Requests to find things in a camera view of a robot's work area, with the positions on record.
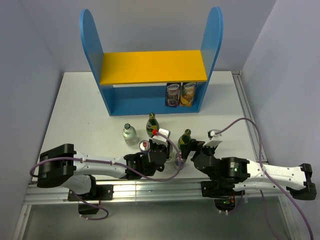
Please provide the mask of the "clear water bottle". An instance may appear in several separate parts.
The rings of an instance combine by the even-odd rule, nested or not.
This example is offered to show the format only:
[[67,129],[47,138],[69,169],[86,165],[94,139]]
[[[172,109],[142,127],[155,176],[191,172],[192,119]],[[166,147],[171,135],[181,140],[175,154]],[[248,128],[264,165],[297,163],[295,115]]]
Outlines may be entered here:
[[[171,135],[171,132],[169,130],[164,130],[165,132],[165,135],[168,139],[170,139],[170,135]],[[170,162],[172,160],[172,154],[173,154],[173,147],[171,145],[171,143],[167,140],[167,159],[166,159],[166,162]]]
[[127,145],[134,145],[138,141],[136,129],[129,123],[126,123],[124,125],[124,128],[122,130],[122,136]]

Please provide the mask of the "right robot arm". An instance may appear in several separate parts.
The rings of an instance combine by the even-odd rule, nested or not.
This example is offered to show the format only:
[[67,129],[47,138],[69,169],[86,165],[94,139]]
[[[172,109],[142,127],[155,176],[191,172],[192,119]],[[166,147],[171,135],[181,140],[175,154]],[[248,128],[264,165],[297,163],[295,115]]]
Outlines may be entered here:
[[282,167],[235,156],[219,159],[215,157],[217,146],[214,141],[191,139],[180,147],[183,159],[194,152],[191,158],[194,167],[209,178],[200,183],[203,197],[239,196],[247,191],[285,191],[296,200],[312,201],[316,198],[310,164]]

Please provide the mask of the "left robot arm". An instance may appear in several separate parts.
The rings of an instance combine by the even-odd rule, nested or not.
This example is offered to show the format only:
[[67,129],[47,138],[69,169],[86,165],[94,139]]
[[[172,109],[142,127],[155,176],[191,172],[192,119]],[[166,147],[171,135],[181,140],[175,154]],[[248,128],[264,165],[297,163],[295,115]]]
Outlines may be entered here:
[[165,169],[172,151],[170,143],[146,142],[146,151],[121,157],[98,156],[91,159],[66,143],[40,154],[37,187],[64,187],[75,191],[86,200],[96,197],[98,188],[95,176],[115,179],[139,180],[152,177]]

